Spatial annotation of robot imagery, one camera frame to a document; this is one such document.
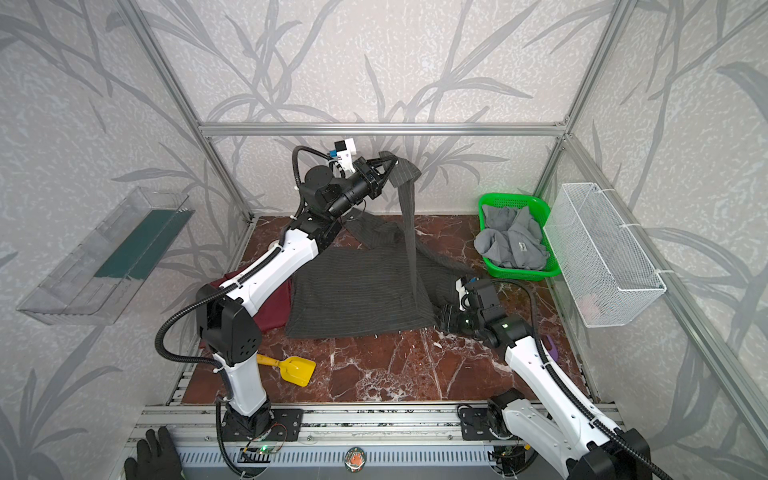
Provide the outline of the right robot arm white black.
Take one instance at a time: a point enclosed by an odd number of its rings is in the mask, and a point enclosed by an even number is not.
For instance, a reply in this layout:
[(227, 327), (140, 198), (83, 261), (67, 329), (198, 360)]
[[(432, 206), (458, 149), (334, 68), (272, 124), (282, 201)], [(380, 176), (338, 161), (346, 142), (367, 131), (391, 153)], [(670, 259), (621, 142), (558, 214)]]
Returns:
[(530, 445), (564, 479), (666, 479), (650, 447), (635, 429), (624, 431), (602, 413), (563, 373), (539, 335), (540, 314), (533, 292), (531, 315), (508, 312), (496, 279), (463, 277), (443, 306), (441, 329), (470, 337), (497, 352), (545, 408), (539, 413), (516, 390), (492, 398), (489, 429), (497, 439), (517, 437)]

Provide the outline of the dark grey striped shirt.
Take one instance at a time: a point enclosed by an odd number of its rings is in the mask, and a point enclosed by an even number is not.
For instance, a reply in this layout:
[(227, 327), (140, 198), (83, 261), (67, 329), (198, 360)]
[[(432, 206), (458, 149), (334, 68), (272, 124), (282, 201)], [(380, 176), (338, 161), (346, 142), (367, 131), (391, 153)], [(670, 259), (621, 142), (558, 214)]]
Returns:
[(292, 276), (290, 338), (362, 337), (436, 324), (455, 282), (474, 274), (416, 237), (410, 161), (396, 171), (401, 222), (353, 207), (333, 243)]

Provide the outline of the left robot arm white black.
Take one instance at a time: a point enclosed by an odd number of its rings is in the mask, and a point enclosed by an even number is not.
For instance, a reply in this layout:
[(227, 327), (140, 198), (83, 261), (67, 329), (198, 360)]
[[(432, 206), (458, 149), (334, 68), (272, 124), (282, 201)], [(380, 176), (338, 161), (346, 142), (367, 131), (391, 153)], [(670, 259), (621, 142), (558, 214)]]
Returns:
[[(333, 243), (343, 216), (380, 196), (404, 164), (387, 151), (370, 160), (355, 157), (353, 148), (343, 141), (328, 153), (295, 147), (291, 165), (299, 205), (280, 237), (233, 278), (218, 287), (201, 287), (194, 303), (159, 328), (154, 346), (162, 358), (208, 364), (221, 374), (227, 395), (217, 405), (245, 435), (260, 437), (274, 422), (260, 378), (257, 354), (262, 333), (254, 316), (275, 290)], [(165, 346), (170, 328), (191, 313), (196, 314), (198, 334), (212, 353), (209, 358), (173, 353)]]

